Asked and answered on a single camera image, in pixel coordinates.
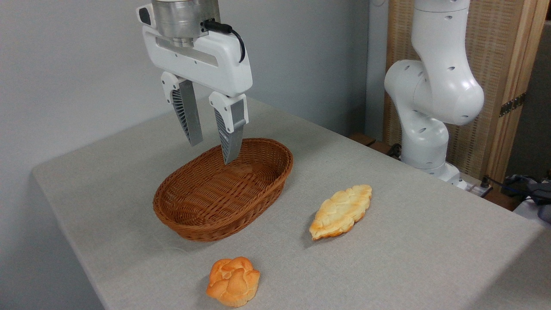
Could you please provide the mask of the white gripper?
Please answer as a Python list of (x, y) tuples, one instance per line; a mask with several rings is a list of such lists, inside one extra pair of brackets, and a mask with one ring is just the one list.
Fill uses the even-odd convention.
[(247, 98), (251, 67), (234, 34), (209, 30), (219, 21), (216, 3), (149, 3), (136, 15), (143, 25), (146, 51), (162, 69), (166, 101), (173, 106), (191, 146), (203, 141), (193, 83), (210, 88), (224, 163), (240, 153), (244, 126), (249, 123)]

